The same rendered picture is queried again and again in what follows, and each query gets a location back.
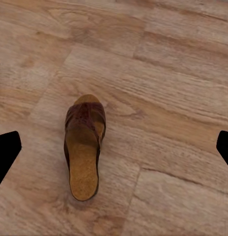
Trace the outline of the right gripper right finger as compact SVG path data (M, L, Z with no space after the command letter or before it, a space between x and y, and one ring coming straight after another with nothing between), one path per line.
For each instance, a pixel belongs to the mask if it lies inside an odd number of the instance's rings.
M218 152L220 153L220 155L224 158L224 160L228 164L228 132L227 131L220 132L218 136L216 148Z

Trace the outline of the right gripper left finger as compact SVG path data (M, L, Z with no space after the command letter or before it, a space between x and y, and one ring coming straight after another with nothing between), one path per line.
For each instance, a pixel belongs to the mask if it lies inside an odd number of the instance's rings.
M17 131L0 135L0 183L22 149Z

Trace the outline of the sandal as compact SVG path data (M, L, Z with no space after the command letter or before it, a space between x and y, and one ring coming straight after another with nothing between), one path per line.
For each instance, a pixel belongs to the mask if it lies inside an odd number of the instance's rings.
M91 94L79 97L68 109L64 153L73 197L85 202L98 191L98 159L106 130L103 105Z

